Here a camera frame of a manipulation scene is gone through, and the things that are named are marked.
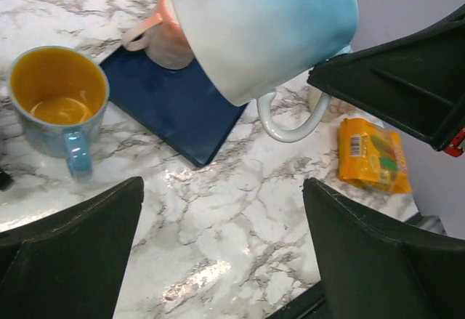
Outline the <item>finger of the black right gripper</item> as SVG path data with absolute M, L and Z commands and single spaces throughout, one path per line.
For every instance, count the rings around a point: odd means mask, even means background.
M 464 8 L 417 33 L 316 65 L 311 86 L 436 151 L 464 151 Z

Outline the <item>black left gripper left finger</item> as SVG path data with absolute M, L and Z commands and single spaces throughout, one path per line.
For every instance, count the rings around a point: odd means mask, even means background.
M 113 317 L 143 199 L 132 177 L 2 232 L 1 317 Z

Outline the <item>blue butterfly mug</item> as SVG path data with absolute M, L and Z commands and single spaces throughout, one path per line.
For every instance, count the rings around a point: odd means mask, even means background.
M 110 96 L 101 67 L 67 47 L 36 47 L 13 61 L 7 89 L 26 141 L 64 159 L 74 180 L 87 181 L 93 174 L 90 147 Z

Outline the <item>blue white gradient mug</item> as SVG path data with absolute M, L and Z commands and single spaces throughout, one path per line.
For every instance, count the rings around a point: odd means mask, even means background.
M 357 0 L 171 0 L 188 44 L 219 93 L 233 105 L 255 101 L 266 133 L 304 139 L 320 119 L 279 127 L 271 104 L 278 86 L 320 62 L 348 53 Z

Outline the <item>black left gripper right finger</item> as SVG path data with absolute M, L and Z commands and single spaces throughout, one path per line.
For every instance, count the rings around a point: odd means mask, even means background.
M 304 207 L 333 318 L 463 318 L 464 241 L 422 230 L 318 179 Z

